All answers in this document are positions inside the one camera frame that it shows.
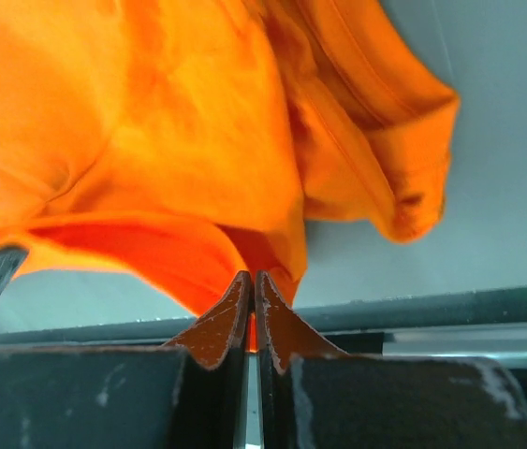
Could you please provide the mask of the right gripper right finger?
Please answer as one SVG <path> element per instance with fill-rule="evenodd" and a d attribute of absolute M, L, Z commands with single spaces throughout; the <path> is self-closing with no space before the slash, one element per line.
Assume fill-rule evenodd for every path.
<path fill-rule="evenodd" d="M 527 448 L 527 402 L 488 358 L 350 354 L 255 281 L 266 448 Z"/>

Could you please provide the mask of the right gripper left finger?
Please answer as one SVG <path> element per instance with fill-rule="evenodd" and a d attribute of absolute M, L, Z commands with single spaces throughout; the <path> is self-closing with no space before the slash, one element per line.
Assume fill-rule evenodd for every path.
<path fill-rule="evenodd" d="M 0 448 L 242 448 L 250 276 L 162 345 L 0 349 Z"/>

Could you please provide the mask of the orange t shirt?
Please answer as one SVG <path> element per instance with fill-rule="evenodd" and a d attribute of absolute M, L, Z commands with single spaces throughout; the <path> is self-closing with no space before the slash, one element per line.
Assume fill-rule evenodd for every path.
<path fill-rule="evenodd" d="M 0 249 L 292 302 L 306 221 L 440 220 L 459 104 L 376 1 L 0 1 Z"/>

